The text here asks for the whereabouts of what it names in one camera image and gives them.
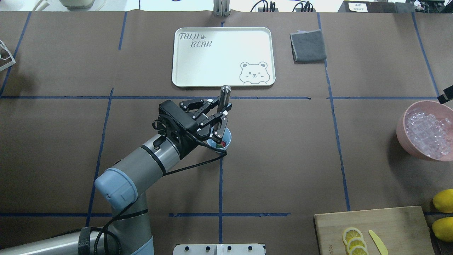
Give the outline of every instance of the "white tray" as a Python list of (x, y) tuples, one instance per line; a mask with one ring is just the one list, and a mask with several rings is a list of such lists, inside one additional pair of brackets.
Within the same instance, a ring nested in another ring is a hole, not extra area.
[(182, 88), (272, 85), (275, 67), (269, 29), (178, 29), (174, 34), (172, 81)]

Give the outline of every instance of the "yellow lemon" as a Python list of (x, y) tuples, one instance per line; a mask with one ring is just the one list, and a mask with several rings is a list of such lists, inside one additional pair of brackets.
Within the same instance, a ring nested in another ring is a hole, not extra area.
[(437, 193), (433, 198), (433, 204), (437, 210), (445, 213), (453, 212), (453, 189)]
[(368, 251), (366, 250), (365, 247), (357, 245), (352, 247), (351, 251), (349, 252), (349, 255), (368, 255)]
[(366, 243), (361, 237), (354, 237), (349, 239), (346, 250), (350, 252), (354, 246), (363, 246), (365, 247), (365, 249), (367, 249)]
[(344, 243), (344, 245), (347, 245), (349, 240), (354, 238), (354, 237), (358, 237), (358, 238), (363, 240), (362, 232), (360, 232), (360, 230), (358, 230), (357, 228), (350, 227), (350, 228), (345, 229), (344, 232), (343, 232), (343, 243)]
[(433, 223), (433, 232), (444, 242), (453, 242), (453, 217), (438, 219)]

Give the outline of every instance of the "black box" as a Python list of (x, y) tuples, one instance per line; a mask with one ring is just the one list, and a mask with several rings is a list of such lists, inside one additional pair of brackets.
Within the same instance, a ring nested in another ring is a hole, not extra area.
[[(349, 9), (351, 4), (366, 4), (366, 11), (353, 11)], [(338, 12), (372, 12), (372, 13), (397, 13), (395, 4), (383, 2), (362, 2), (362, 1), (343, 1)]]

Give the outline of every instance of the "black clip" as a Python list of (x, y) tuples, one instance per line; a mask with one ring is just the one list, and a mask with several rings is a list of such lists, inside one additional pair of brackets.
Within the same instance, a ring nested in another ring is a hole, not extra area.
[(202, 107), (203, 104), (204, 104), (204, 100), (202, 98), (196, 98), (196, 99), (190, 99), (187, 101), (180, 102), (179, 107), (183, 111), (188, 112), (188, 111)]
[(453, 86), (444, 89), (443, 93), (444, 94), (437, 97), (437, 100), (439, 100), (440, 104), (444, 104), (453, 99)]

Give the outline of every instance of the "plastic knife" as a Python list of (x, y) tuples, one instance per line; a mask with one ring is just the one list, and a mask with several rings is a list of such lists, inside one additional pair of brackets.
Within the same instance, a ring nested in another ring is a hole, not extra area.
[(379, 250), (381, 255), (389, 255), (389, 251), (387, 250), (382, 240), (376, 235), (376, 233), (373, 230), (368, 231), (368, 233), (370, 233), (370, 236), (376, 244), (377, 249)]

